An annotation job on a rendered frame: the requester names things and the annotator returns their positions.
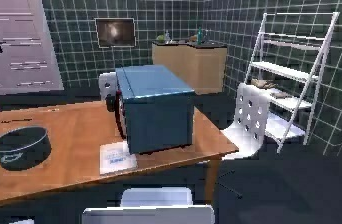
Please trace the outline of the tan kitchen counter cabinet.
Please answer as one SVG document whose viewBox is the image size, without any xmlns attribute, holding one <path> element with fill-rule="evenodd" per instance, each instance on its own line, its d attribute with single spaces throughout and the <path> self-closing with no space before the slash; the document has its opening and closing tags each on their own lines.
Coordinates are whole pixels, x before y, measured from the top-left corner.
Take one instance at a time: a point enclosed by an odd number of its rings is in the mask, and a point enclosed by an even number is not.
<svg viewBox="0 0 342 224">
<path fill-rule="evenodd" d="M 227 47 L 218 44 L 152 43 L 152 61 L 164 65 L 197 95 L 222 91 Z"/>
</svg>

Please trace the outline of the blue microwave oven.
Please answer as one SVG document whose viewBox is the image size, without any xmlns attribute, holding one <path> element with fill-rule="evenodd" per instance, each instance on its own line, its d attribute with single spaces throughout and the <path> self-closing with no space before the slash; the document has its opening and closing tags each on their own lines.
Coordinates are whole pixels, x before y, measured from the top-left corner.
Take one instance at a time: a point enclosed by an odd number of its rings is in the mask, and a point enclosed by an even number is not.
<svg viewBox="0 0 342 224">
<path fill-rule="evenodd" d="M 132 154 L 192 143 L 195 91 L 163 65 L 116 70 L 117 121 Z"/>
</svg>

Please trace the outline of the white paper sheet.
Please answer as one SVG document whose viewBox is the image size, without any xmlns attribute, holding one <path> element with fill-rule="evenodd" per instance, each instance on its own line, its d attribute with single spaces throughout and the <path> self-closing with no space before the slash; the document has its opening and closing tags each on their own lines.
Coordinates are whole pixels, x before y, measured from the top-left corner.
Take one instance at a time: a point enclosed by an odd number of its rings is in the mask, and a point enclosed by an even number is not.
<svg viewBox="0 0 342 224">
<path fill-rule="evenodd" d="M 136 156 L 129 152 L 126 141 L 100 147 L 99 171 L 101 175 L 135 169 L 136 167 Z"/>
</svg>

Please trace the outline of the brown flat object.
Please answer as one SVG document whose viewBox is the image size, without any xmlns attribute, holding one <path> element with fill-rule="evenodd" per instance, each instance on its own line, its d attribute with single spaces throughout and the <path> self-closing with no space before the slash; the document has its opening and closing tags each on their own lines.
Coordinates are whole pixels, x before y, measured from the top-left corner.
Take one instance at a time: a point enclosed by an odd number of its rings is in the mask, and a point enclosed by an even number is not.
<svg viewBox="0 0 342 224">
<path fill-rule="evenodd" d="M 275 99 L 285 99 L 285 98 L 292 98 L 293 96 L 286 93 L 286 92 L 276 92 L 276 93 L 271 93 L 271 96 L 274 97 Z"/>
<path fill-rule="evenodd" d="M 251 84 L 260 89 L 270 89 L 276 86 L 276 84 L 273 83 L 271 80 L 252 79 Z"/>
</svg>

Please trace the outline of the brown wooden table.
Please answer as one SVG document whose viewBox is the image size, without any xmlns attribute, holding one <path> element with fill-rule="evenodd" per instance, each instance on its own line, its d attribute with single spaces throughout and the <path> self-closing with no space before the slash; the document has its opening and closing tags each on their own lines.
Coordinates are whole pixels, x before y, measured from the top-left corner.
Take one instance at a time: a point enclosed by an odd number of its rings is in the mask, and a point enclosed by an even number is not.
<svg viewBox="0 0 342 224">
<path fill-rule="evenodd" d="M 205 200 L 210 202 L 221 158 L 238 151 L 203 113 L 196 111 L 192 145 L 139 155 L 135 169 L 101 175 L 100 147 L 122 140 L 115 116 L 104 102 L 0 112 L 0 135 L 27 125 L 39 125 L 48 130 L 51 155 L 25 171 L 7 171 L 0 166 L 0 206 L 203 161 L 209 164 Z"/>
</svg>

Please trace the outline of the white ladder shelf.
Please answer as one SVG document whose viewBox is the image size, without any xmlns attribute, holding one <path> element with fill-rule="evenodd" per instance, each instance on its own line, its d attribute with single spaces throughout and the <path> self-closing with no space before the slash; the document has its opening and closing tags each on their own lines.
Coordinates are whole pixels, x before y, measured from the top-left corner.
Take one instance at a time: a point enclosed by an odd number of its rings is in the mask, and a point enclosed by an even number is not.
<svg viewBox="0 0 342 224">
<path fill-rule="evenodd" d="M 264 13 L 244 79 L 245 84 L 251 82 L 251 69 L 256 68 L 259 72 L 269 72 L 304 85 L 300 96 L 293 97 L 292 99 L 277 99 L 272 96 L 272 90 L 262 91 L 262 93 L 269 98 L 273 104 L 291 113 L 289 121 L 286 121 L 277 115 L 273 115 L 271 118 L 267 119 L 265 134 L 277 143 L 277 152 L 280 153 L 287 139 L 303 136 L 303 144 L 307 144 L 315 112 L 316 101 L 320 90 L 320 84 L 323 78 L 324 67 L 328 57 L 334 28 L 339 17 L 339 12 L 329 13 L 331 21 L 324 37 L 267 32 L 266 24 L 268 18 L 275 18 L 276 16 L 313 16 L 316 18 L 318 13 Z M 278 47 L 290 47 L 291 49 L 298 49 L 305 52 L 314 51 L 317 53 L 317 56 L 313 62 L 311 70 L 309 72 L 303 72 L 264 60 L 265 44 L 271 44 Z M 311 111 L 306 130 L 302 130 L 294 125 L 294 118 L 300 109 L 306 108 L 310 108 Z"/>
</svg>

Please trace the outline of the dark grey round bowl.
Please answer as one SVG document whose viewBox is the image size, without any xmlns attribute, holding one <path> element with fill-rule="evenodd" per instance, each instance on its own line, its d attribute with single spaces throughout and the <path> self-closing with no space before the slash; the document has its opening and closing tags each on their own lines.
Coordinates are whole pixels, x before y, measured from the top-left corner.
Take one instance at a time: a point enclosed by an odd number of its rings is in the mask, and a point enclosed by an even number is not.
<svg viewBox="0 0 342 224">
<path fill-rule="evenodd" d="M 26 126 L 0 136 L 0 165 L 9 171 L 32 168 L 51 154 L 48 130 L 41 126 Z"/>
</svg>

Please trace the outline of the grey room door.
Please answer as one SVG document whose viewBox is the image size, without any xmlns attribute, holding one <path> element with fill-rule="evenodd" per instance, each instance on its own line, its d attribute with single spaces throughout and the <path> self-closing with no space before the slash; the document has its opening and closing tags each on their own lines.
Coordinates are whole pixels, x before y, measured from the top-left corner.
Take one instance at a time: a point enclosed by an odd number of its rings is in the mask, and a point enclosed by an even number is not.
<svg viewBox="0 0 342 224">
<path fill-rule="evenodd" d="M 0 95 L 62 88 L 42 0 L 0 0 Z"/>
</svg>

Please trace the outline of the framed dark wall picture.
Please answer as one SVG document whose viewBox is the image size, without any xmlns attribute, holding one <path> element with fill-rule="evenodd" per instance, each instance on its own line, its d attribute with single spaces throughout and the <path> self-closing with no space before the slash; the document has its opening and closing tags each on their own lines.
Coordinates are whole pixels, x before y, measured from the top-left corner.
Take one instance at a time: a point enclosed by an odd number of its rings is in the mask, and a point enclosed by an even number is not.
<svg viewBox="0 0 342 224">
<path fill-rule="evenodd" d="M 95 18 L 98 46 L 135 47 L 135 20 L 133 18 Z"/>
</svg>

